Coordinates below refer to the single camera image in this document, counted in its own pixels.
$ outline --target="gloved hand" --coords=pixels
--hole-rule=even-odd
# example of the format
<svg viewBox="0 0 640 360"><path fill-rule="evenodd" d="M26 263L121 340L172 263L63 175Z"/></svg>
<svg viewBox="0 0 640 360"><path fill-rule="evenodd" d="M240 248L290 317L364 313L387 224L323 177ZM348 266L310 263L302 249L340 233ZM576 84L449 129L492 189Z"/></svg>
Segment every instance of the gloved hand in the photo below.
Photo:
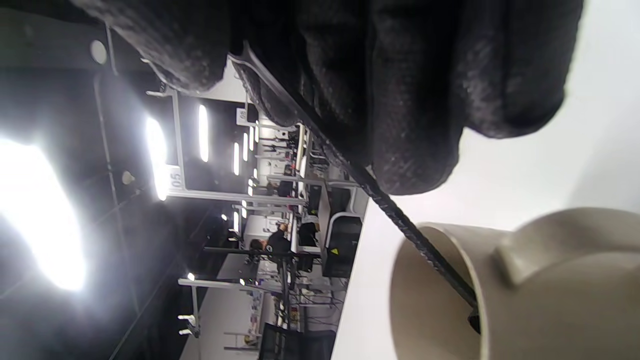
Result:
<svg viewBox="0 0 640 360"><path fill-rule="evenodd" d="M582 12L582 0L72 1L189 92L214 86L251 38L394 195L441 185L465 126L493 138L544 126L562 104ZM237 70L271 120L297 121Z"/></svg>

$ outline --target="bright light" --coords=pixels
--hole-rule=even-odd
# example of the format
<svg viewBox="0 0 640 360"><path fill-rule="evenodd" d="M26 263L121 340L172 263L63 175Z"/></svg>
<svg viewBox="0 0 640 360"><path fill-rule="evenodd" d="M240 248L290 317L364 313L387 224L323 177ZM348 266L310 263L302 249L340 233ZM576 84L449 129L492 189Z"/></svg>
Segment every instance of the bright light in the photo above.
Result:
<svg viewBox="0 0 640 360"><path fill-rule="evenodd" d="M249 142L249 150L253 151L253 126L249 127L249 139L251 139Z"/></svg>
<svg viewBox="0 0 640 360"><path fill-rule="evenodd" d="M166 167L166 142L158 121L147 119L147 147L154 172L154 184L158 199L165 201L169 191L169 171Z"/></svg>
<svg viewBox="0 0 640 360"><path fill-rule="evenodd" d="M242 147L242 159L247 160L249 158L249 148L247 148L247 143L249 142L249 137L246 133L243 136L243 147Z"/></svg>
<svg viewBox="0 0 640 360"><path fill-rule="evenodd" d="M0 140L0 213L60 288L79 290L85 263L80 228L56 173L34 146Z"/></svg>
<svg viewBox="0 0 640 360"><path fill-rule="evenodd" d="M234 143L234 174L240 174L240 146Z"/></svg>
<svg viewBox="0 0 640 360"><path fill-rule="evenodd" d="M240 219L238 218L238 213L236 211L234 213L234 231L238 232L238 229L240 229Z"/></svg>
<svg viewBox="0 0 640 360"><path fill-rule="evenodd" d="M209 161L209 117L207 108L200 105L198 109L198 139L200 139L200 158Z"/></svg>
<svg viewBox="0 0 640 360"><path fill-rule="evenodd" d="M305 177L305 172L307 171L307 157L302 157L302 162L300 163L300 177Z"/></svg>

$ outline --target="white sign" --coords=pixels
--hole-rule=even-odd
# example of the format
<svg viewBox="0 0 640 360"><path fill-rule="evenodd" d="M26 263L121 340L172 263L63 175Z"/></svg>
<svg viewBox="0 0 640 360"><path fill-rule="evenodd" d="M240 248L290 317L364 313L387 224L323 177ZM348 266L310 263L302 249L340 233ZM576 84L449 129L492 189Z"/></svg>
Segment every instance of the white sign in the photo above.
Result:
<svg viewBox="0 0 640 360"><path fill-rule="evenodd" d="M246 111L242 108L236 109L236 124L237 125L246 125Z"/></svg>
<svg viewBox="0 0 640 360"><path fill-rule="evenodd" d="M167 165L167 173L169 175L169 189L181 190L182 186L182 174L180 173L180 167L175 165Z"/></svg>

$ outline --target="beige cup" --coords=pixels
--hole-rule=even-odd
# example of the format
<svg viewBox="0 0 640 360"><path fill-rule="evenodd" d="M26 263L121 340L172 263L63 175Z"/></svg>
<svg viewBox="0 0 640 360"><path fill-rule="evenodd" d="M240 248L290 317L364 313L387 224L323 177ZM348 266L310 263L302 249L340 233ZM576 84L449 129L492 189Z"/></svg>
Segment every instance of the beige cup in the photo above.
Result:
<svg viewBox="0 0 640 360"><path fill-rule="evenodd" d="M640 216L571 209L515 232L422 224L471 284L472 309L408 241L391 284L399 360L640 359Z"/></svg>

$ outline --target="white table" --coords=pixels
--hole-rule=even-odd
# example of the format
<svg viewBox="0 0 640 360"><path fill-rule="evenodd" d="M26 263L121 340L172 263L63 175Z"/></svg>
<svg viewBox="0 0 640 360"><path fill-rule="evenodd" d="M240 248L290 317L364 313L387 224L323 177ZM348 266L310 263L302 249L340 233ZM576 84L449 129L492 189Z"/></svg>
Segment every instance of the white table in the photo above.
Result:
<svg viewBox="0 0 640 360"><path fill-rule="evenodd" d="M465 131L441 188L395 197L416 223L513 229L557 209L640 213L640 3L592 0L583 14L567 98L534 135L490 140ZM333 360L396 359L388 313L400 231L371 201Z"/></svg>

